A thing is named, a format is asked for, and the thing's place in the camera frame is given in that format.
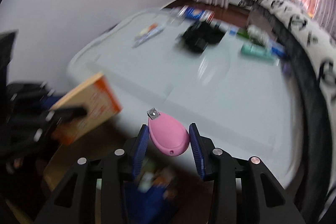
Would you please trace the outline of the teal cream tube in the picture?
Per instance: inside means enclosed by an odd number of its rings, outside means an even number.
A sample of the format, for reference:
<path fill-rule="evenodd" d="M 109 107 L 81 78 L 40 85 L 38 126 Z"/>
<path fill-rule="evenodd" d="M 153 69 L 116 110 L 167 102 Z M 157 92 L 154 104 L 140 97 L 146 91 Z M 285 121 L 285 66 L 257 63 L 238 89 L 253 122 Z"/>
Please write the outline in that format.
<path fill-rule="evenodd" d="M 240 53 L 258 60 L 274 63 L 272 53 L 270 53 L 266 48 L 255 44 L 243 44 L 241 46 Z"/>

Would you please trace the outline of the green glass bottle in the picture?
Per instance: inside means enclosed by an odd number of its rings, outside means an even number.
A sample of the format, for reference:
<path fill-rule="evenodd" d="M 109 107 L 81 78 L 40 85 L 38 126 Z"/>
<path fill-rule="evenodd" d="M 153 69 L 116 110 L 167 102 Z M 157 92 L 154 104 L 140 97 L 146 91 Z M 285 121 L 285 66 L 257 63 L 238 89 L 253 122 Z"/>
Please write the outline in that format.
<path fill-rule="evenodd" d="M 242 28 L 239 28 L 239 29 L 237 30 L 236 35 L 237 35 L 237 36 L 240 36 L 240 37 L 242 37 L 242 38 L 245 38 L 245 39 L 249 39 L 249 35 L 248 35 L 247 30 L 242 29 Z"/>

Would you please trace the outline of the blue white ointment tube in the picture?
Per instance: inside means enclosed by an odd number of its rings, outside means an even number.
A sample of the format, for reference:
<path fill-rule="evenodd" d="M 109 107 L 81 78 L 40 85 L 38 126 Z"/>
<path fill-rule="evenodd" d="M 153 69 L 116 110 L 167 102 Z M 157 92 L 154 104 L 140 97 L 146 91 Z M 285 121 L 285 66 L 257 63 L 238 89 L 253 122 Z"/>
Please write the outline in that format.
<path fill-rule="evenodd" d="M 147 28 L 144 28 L 134 39 L 133 48 L 137 48 L 149 39 L 157 36 L 165 29 L 165 25 L 153 23 Z"/>

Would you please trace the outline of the white crumpled plastic wrap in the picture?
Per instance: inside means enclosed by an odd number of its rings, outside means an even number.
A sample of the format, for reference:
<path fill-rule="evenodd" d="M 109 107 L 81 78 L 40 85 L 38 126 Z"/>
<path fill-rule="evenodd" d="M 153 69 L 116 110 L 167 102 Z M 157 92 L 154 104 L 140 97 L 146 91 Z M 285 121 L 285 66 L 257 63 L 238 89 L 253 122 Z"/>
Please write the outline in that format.
<path fill-rule="evenodd" d="M 269 45 L 269 35 L 257 26 L 249 25 L 247 27 L 247 34 L 249 40 L 254 44 L 262 47 L 267 47 Z"/>

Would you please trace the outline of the black sock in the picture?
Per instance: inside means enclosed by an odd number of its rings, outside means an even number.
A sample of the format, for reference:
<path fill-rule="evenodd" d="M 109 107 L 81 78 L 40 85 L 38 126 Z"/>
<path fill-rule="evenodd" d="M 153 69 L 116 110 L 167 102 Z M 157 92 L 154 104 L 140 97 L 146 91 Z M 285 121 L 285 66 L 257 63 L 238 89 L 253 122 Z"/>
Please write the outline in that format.
<path fill-rule="evenodd" d="M 218 45 L 225 34 L 218 23 L 211 25 L 209 22 L 197 21 L 176 38 L 175 47 L 200 55 L 208 46 Z"/>

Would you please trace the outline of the blue white medicine box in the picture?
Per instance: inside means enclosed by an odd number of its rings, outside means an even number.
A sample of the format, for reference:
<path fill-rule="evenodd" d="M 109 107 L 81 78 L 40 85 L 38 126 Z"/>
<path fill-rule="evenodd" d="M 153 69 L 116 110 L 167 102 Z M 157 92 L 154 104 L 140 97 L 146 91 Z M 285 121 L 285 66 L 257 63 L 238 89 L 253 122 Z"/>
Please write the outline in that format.
<path fill-rule="evenodd" d="M 214 18 L 214 12 L 211 10 L 197 9 L 188 5 L 175 7 L 171 11 L 174 16 L 182 19 L 189 19 L 202 22 L 210 22 Z"/>

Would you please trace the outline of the right pink curtain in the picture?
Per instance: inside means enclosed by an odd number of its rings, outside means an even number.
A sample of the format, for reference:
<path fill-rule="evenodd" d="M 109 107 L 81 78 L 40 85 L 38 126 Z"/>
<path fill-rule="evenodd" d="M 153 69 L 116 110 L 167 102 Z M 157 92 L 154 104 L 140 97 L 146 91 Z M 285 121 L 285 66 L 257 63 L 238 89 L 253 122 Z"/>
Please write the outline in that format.
<path fill-rule="evenodd" d="M 316 0 L 313 19 L 335 38 L 335 0 Z"/>

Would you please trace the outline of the blue toothpaste tube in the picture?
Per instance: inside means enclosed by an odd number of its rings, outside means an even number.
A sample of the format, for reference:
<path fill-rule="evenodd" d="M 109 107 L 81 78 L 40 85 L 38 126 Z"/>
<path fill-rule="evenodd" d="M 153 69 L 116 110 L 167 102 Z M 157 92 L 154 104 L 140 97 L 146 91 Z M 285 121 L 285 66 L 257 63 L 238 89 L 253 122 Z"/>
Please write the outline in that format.
<path fill-rule="evenodd" d="M 269 39 L 266 42 L 266 49 L 272 56 L 275 56 L 282 60 L 289 59 L 289 56 L 287 54 L 285 47 L 282 44 L 275 42 L 272 39 Z"/>

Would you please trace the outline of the small purple container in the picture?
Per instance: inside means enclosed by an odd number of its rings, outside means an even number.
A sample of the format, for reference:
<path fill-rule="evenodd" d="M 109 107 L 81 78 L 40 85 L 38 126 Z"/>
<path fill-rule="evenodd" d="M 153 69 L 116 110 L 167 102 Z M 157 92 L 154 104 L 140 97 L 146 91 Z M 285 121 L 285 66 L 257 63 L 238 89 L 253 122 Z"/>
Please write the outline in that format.
<path fill-rule="evenodd" d="M 290 64 L 290 62 L 282 62 L 281 63 L 281 69 L 282 69 L 282 73 L 285 76 L 287 76 L 287 77 L 291 76 L 291 64 Z"/>

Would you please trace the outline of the pink nail clipper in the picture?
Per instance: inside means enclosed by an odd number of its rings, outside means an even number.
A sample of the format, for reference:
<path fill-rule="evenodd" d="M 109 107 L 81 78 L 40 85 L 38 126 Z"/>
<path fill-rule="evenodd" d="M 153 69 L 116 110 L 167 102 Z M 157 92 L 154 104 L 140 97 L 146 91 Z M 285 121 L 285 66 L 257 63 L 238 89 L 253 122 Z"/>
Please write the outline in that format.
<path fill-rule="evenodd" d="M 190 137 L 183 124 L 155 108 L 148 110 L 147 116 L 151 141 L 161 153 L 179 156 L 188 149 Z"/>

